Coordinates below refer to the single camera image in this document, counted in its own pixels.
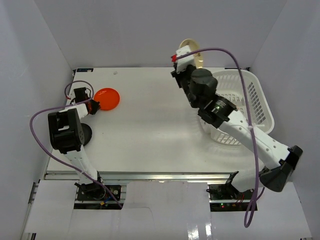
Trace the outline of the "orange round plate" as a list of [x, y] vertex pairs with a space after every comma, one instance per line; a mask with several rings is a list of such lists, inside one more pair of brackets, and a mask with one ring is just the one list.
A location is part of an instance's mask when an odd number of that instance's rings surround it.
[[93, 99], [99, 102], [102, 111], [110, 111], [119, 105], [121, 97], [115, 89], [107, 87], [98, 90]]

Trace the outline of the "beige round plate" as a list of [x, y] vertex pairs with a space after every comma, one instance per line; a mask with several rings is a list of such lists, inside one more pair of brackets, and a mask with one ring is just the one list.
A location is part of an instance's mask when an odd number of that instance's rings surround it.
[[[183, 40], [180, 45], [179, 48], [183, 48], [185, 46], [188, 46], [191, 52], [197, 51], [200, 49], [199, 44], [192, 38], [187, 38], [185, 40]], [[195, 53], [194, 55], [194, 60], [195, 60], [195, 66], [197, 69], [203, 68], [204, 66], [204, 59], [203, 56], [200, 52]]]

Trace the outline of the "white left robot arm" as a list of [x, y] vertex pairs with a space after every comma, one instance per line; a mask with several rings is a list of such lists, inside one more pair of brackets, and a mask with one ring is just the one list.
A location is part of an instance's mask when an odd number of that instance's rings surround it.
[[94, 115], [100, 109], [100, 103], [90, 99], [85, 87], [73, 90], [72, 106], [64, 110], [49, 113], [48, 127], [50, 143], [69, 160], [79, 176], [75, 184], [84, 195], [99, 200], [106, 194], [106, 187], [99, 172], [92, 166], [84, 146], [92, 138], [92, 129], [81, 119]]

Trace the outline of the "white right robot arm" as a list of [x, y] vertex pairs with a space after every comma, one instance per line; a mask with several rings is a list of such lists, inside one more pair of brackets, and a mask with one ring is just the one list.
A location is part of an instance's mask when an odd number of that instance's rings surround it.
[[205, 123], [234, 137], [254, 154], [254, 173], [231, 173], [225, 183], [226, 195], [236, 200], [245, 191], [259, 186], [281, 192], [295, 171], [303, 150], [297, 145], [289, 147], [276, 141], [254, 126], [249, 114], [242, 114], [234, 103], [218, 95], [218, 80], [209, 70], [196, 67], [194, 55], [201, 52], [201, 49], [192, 51], [187, 45], [176, 50], [171, 57], [174, 63], [172, 77]]

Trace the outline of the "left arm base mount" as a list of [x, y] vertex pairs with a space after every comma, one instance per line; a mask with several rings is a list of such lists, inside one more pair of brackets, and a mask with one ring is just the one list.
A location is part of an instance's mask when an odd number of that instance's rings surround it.
[[77, 190], [74, 201], [75, 210], [121, 210], [121, 185], [105, 185], [95, 183], [75, 183]]

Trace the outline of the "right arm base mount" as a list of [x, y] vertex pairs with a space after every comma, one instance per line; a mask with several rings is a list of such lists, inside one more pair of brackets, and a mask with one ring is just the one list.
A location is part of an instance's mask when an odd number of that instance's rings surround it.
[[227, 190], [225, 184], [209, 184], [206, 190], [209, 197], [209, 206], [215, 212], [245, 212], [253, 196], [254, 190], [236, 193]]

